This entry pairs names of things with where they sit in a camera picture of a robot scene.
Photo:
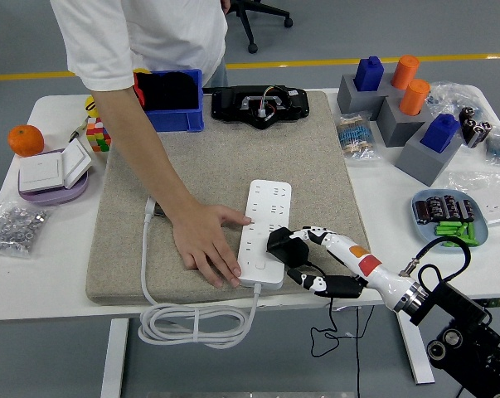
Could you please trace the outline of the person's right hand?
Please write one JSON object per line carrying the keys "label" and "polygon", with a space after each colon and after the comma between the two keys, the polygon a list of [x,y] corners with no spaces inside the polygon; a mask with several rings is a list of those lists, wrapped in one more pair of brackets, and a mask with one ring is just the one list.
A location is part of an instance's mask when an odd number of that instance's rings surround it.
{"label": "person's right hand", "polygon": [[206,281],[220,288],[226,281],[240,284],[241,269],[228,245],[222,225],[247,226],[252,220],[243,213],[220,205],[193,202],[171,217],[173,238],[187,269],[195,269]]}

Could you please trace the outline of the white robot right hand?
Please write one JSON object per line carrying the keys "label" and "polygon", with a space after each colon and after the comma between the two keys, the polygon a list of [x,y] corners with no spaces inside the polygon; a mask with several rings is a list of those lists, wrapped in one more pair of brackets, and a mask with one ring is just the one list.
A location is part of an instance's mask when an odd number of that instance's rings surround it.
{"label": "white robot right hand", "polygon": [[420,286],[410,276],[399,276],[388,270],[377,257],[350,238],[322,227],[304,227],[291,232],[289,238],[311,240],[323,246],[349,270],[363,278],[369,289],[376,290],[389,309],[411,314]]}

